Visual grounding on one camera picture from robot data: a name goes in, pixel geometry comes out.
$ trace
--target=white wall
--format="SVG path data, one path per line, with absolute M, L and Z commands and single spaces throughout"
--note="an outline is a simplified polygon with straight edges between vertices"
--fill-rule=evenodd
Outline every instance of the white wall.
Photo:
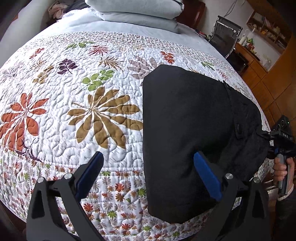
M 218 15 L 224 16 L 234 0 L 201 0 L 205 3 L 206 9 L 202 16 L 201 22 L 198 25 L 198 29 L 205 34 L 211 34 L 213 26 L 217 20 Z M 244 0 L 238 0 L 233 11 L 226 17 L 228 20 L 236 23 L 243 28 L 240 36 L 243 35 L 246 29 L 249 29 L 246 25 L 249 17 L 253 13 L 251 5 Z M 259 35 L 254 34 L 254 51 L 257 52 L 257 56 L 260 60 L 263 60 L 263 54 L 266 54 L 272 61 L 272 65 L 280 57 L 280 53 L 277 52 L 269 43 L 262 39 Z
M 32 0 L 6 30 L 0 41 L 0 67 L 27 41 L 46 28 L 48 8 L 55 0 Z

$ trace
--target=button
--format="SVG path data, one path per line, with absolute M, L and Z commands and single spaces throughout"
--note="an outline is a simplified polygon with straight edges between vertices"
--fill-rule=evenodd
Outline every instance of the button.
M 242 133 L 242 127 L 240 124 L 237 124 L 237 132 L 238 132 L 238 134 Z

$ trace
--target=sleeve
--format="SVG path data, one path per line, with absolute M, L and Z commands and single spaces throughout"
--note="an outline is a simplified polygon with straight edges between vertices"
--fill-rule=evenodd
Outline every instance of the sleeve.
M 292 240 L 296 220 L 296 191 L 291 188 L 290 195 L 276 202 L 276 220 L 272 241 Z

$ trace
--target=metal screw head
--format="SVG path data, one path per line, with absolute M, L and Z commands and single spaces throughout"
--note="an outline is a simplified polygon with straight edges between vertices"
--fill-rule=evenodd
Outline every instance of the metal screw head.
M 225 177 L 228 179 L 228 180 L 231 180 L 233 178 L 233 175 L 231 173 L 226 173 L 225 174 Z
M 254 181 L 255 183 L 260 183 L 260 179 L 259 179 L 259 178 L 256 178 L 256 177 L 253 178 L 253 181 Z
M 71 177 L 72 177 L 72 174 L 69 172 L 64 175 L 65 179 L 70 179 Z
M 42 178 L 42 177 L 40 177 L 40 178 L 37 179 L 37 182 L 38 183 L 42 183 L 43 181 L 44 181 L 44 178 Z

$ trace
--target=blue gripper pad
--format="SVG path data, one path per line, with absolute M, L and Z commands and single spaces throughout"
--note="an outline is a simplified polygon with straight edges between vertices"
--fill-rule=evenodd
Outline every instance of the blue gripper pad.
M 194 167 L 197 170 L 200 178 L 202 179 L 208 193 L 216 201 L 222 199 L 221 183 L 214 175 L 211 168 L 208 166 L 206 160 L 200 153 L 196 152 L 193 156 Z
M 96 152 L 89 160 L 90 164 L 84 173 L 81 175 L 79 181 L 76 184 L 76 200 L 80 201 L 86 198 L 92 185 L 94 184 L 98 174 L 100 173 L 104 165 L 104 156 L 101 152 Z

